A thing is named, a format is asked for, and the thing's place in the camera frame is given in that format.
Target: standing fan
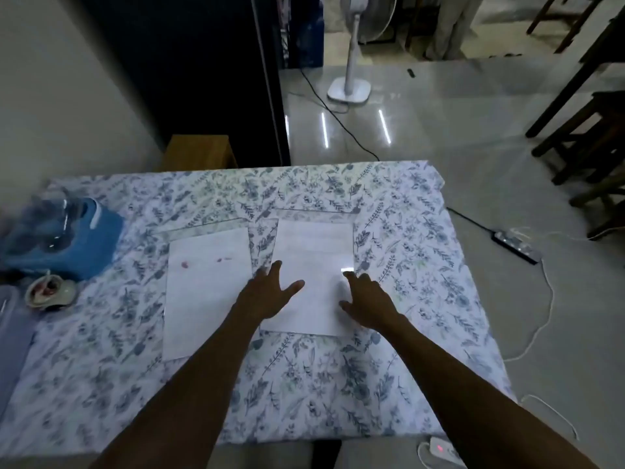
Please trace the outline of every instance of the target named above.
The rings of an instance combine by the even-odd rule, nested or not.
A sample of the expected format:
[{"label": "standing fan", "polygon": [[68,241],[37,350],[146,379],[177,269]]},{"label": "standing fan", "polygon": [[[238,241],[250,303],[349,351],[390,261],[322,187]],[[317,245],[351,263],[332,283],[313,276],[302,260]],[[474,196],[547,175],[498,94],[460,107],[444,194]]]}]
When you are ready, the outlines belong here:
[{"label": "standing fan", "polygon": [[391,22],[397,0],[340,0],[345,23],[351,32],[348,66],[344,78],[335,78],[327,96],[338,102],[361,104],[369,98],[371,84],[354,78],[355,50],[358,42],[367,43],[381,36]]}]

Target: white wall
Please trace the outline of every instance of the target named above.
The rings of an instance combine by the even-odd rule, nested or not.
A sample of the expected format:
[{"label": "white wall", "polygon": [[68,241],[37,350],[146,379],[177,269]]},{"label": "white wall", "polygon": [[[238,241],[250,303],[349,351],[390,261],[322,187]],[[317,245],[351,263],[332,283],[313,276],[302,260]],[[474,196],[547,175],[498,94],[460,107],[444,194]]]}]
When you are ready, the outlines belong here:
[{"label": "white wall", "polygon": [[126,97],[59,0],[0,0],[0,211],[55,176],[153,171]]}]

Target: tablecloth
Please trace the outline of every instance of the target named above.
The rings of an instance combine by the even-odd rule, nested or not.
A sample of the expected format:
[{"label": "tablecloth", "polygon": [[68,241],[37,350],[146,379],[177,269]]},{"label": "tablecloth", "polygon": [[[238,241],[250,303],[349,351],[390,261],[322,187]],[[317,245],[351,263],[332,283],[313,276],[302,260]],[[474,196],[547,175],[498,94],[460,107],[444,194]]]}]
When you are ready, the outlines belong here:
[{"label": "tablecloth", "polygon": [[[161,231],[244,218],[253,268],[267,265],[273,209],[350,212],[366,271],[424,335],[514,398],[471,273],[425,161],[53,181],[125,219],[113,264],[75,305],[44,316],[0,425],[0,455],[100,451],[184,361],[162,362],[168,242]],[[260,331],[218,443],[442,433],[377,332],[350,338]]]}]

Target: paper sheet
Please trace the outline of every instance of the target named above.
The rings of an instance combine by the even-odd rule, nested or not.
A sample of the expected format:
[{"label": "paper sheet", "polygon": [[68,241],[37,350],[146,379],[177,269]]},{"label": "paper sheet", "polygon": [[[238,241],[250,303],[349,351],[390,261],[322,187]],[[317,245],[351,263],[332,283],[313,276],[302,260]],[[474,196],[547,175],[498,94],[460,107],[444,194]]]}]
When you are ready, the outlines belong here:
[{"label": "paper sheet", "polygon": [[272,261],[282,260],[280,286],[303,279],[304,288],[261,329],[326,336],[351,336],[357,324],[339,307],[350,301],[341,270],[354,269],[352,224],[280,220]]},{"label": "paper sheet", "polygon": [[252,277],[247,228],[169,244],[163,360],[192,355]]}]

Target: person's legs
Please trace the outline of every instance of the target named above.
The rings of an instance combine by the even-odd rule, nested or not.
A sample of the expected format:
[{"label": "person's legs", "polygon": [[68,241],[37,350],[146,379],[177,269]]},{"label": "person's legs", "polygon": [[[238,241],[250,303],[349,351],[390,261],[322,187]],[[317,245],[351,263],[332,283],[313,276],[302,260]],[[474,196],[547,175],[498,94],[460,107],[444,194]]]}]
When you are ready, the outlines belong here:
[{"label": "person's legs", "polygon": [[339,457],[341,440],[316,440],[312,442],[311,469],[332,469]]},{"label": "person's legs", "polygon": [[471,27],[473,18],[478,12],[478,8],[482,4],[482,1],[483,0],[466,0],[464,7],[458,16],[454,29],[449,36],[447,51],[443,55],[443,59],[446,61],[462,59],[460,48],[463,45],[465,36]]},{"label": "person's legs", "polygon": [[436,31],[432,42],[426,49],[425,55],[432,61],[440,61],[449,49],[449,38],[454,25],[465,7],[465,0],[441,0],[441,8],[438,13]]}]

